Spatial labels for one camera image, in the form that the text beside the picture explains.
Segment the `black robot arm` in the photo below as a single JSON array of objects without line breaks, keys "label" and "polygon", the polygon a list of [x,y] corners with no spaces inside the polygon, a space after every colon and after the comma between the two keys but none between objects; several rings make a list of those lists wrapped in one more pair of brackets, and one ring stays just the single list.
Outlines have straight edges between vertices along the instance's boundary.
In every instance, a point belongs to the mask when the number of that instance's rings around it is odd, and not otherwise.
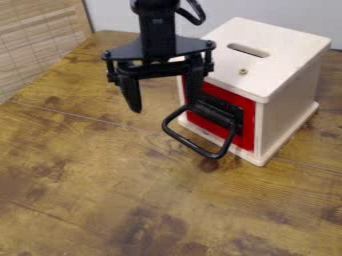
[{"label": "black robot arm", "polygon": [[101,53],[107,79],[120,88],[129,109],[136,113],[141,111],[140,79],[183,75],[185,93],[193,102],[203,79],[213,71],[215,42],[176,34],[176,14],[196,26],[205,21],[197,1],[187,2],[197,18],[180,7],[180,0],[129,0],[131,10],[139,17],[139,37]]}]

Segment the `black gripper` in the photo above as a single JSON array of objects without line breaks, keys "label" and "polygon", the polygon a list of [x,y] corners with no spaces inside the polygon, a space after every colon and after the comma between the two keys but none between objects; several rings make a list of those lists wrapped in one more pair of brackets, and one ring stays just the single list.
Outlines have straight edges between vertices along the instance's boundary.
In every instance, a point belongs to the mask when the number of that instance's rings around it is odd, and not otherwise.
[{"label": "black gripper", "polygon": [[108,81],[113,83],[120,81],[125,102],[136,113],[141,111],[139,81],[124,76],[124,72],[119,70],[120,64],[127,66],[127,74],[131,76],[169,76],[179,73],[179,68],[172,70],[168,61],[176,57],[189,56],[184,72],[184,95],[188,105],[196,102],[200,94],[204,77],[201,54],[211,56],[215,43],[179,36],[175,32],[176,14],[196,26],[205,20],[201,10],[197,11],[196,17],[184,9],[139,11],[139,37],[128,44],[105,50],[101,54],[101,59],[107,64]]}]

